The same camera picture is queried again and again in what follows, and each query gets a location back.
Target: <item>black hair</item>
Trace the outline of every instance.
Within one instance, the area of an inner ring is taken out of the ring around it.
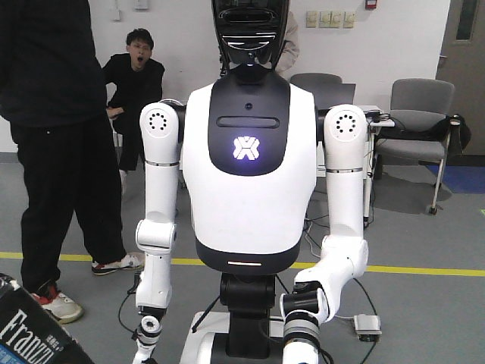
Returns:
[[[128,33],[127,46],[129,46],[133,40],[137,39],[142,40],[143,42],[148,44],[150,46],[150,49],[153,49],[153,46],[155,45],[153,43],[153,38],[147,29],[138,28],[135,29],[133,32]]]

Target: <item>man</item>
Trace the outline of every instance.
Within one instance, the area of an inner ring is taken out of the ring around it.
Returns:
[[[127,36],[127,53],[113,55],[103,67],[106,83],[114,83],[116,92],[108,103],[108,116],[114,129],[123,134],[119,163],[122,194],[128,171],[135,171],[138,156],[145,160],[139,115],[145,105],[161,99],[164,66],[151,59],[153,39],[146,29],[135,29]]]
[[[288,11],[283,51],[275,71],[281,75],[284,71],[290,69],[295,64],[299,54],[298,23],[296,23],[293,13]]]
[[[11,123],[29,205],[20,225],[25,288],[60,323],[83,314],[60,293],[73,212],[105,275],[136,268],[121,239],[120,177],[88,0],[0,0],[0,115]]]

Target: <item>gray floor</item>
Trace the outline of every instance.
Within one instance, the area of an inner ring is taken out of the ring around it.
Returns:
[[[124,241],[136,249],[134,231],[143,218],[144,176],[141,168],[128,176],[124,198]],[[485,195],[453,194],[443,188],[436,216],[427,214],[434,176],[420,165],[385,166],[384,176],[374,185],[374,221],[365,230],[370,266],[455,268],[476,270],[471,276],[396,274],[367,272],[361,282],[382,321],[382,337],[367,363],[373,364],[482,364],[485,357]],[[327,214],[324,179],[319,178],[308,207],[308,217]],[[0,164],[0,252],[20,252],[21,213],[27,198],[18,163]],[[189,224],[189,199],[179,192],[179,233],[174,258],[196,258]],[[321,225],[327,219],[318,220]],[[314,225],[316,241],[327,229]],[[64,254],[86,254],[74,221],[65,240]],[[299,262],[316,262],[310,246],[302,240]],[[59,263],[61,289],[79,302],[85,316],[66,329],[83,345],[97,364],[129,363],[136,351],[130,333],[117,322],[117,311],[133,273],[117,272],[106,277],[91,274],[88,262]],[[20,278],[20,260],[0,258],[0,271]],[[178,363],[194,314],[203,311],[218,295],[219,273],[205,266],[173,266],[174,298],[163,321],[164,331],[154,357],[159,363]],[[295,269],[280,274],[291,287]],[[277,285],[277,295],[283,290]],[[371,314],[360,287],[350,281],[343,290],[339,315]],[[126,325],[135,328],[139,317],[134,298],[122,310]],[[371,345],[358,340],[352,326],[334,319],[321,328],[323,348],[335,363],[359,364]]]

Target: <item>white table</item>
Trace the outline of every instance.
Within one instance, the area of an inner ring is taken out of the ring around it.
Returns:
[[[371,110],[380,110],[376,105],[359,105],[359,108],[365,113]],[[379,134],[382,127],[393,127],[394,121],[386,120],[375,123],[371,118],[368,118],[368,134],[365,142],[364,149],[364,227],[366,228],[369,220],[369,209],[371,207],[371,191],[372,191],[372,178],[373,178],[373,166],[374,166],[374,139]]]

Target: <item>door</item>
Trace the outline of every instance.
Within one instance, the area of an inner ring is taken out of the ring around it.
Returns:
[[[451,114],[472,132],[466,155],[485,155],[485,0],[451,0],[437,80],[456,87]]]

